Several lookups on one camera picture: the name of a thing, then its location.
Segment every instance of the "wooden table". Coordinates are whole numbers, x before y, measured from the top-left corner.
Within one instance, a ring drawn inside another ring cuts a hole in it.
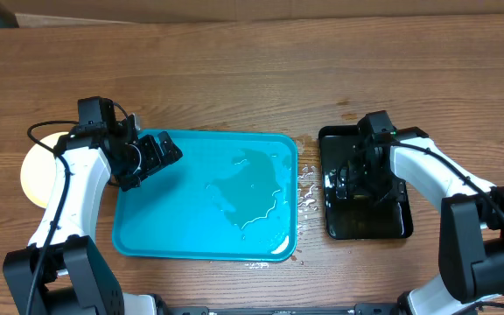
[[[503,15],[0,30],[0,313],[17,312],[5,254],[26,245],[43,213],[19,184],[32,146],[26,129],[76,119],[77,99],[92,95],[120,102],[148,128],[287,134],[299,170],[316,170],[300,180],[302,195],[320,186],[319,129],[380,109],[504,185]],[[297,251],[261,265],[118,254],[110,187],[96,243],[124,291],[155,292],[170,305],[394,301],[438,273],[438,213],[409,194],[415,233],[407,241],[333,241],[317,190],[320,210],[299,208]]]

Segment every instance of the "blue tray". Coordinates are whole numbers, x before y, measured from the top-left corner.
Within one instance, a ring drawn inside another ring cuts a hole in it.
[[[140,188],[119,192],[116,249],[126,256],[289,258],[297,246],[295,143],[275,134],[167,131],[184,156]]]

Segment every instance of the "wooden tabletop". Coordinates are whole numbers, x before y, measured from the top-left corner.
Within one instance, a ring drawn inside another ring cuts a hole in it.
[[[381,109],[504,185],[504,15],[0,30],[0,313],[17,313],[4,257],[25,247],[43,213],[19,183],[26,129],[76,120],[77,99],[93,95],[138,113],[146,128],[289,135],[299,172],[315,170],[300,179],[302,195],[321,184],[319,129]],[[438,212],[412,187],[407,241],[331,240],[318,189],[298,209],[291,259],[264,264],[122,256],[110,238],[116,195],[106,188],[96,244],[124,291],[169,305],[387,302],[438,273]]]

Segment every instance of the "wood grain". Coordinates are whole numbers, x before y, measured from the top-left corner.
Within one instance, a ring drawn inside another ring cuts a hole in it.
[[[76,100],[92,95],[138,113],[146,128],[287,134],[299,170],[315,169],[300,180],[302,194],[320,185],[319,129],[380,109],[504,185],[503,15],[0,30],[0,313],[17,312],[4,256],[25,246],[43,213],[19,184],[32,146],[25,131],[76,119]],[[107,188],[96,243],[125,291],[155,292],[170,305],[394,301],[438,273],[437,211],[409,194],[407,241],[332,241],[318,190],[319,210],[299,209],[294,259],[262,267],[118,254],[110,240],[117,191]]]

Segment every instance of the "black tray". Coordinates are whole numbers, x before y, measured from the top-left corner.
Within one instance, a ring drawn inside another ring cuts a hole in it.
[[[336,240],[410,237],[413,222],[407,194],[404,202],[385,200],[377,206],[371,206],[370,199],[336,198],[336,171],[354,155],[353,147],[360,141],[357,126],[328,126],[318,133],[328,234]]]

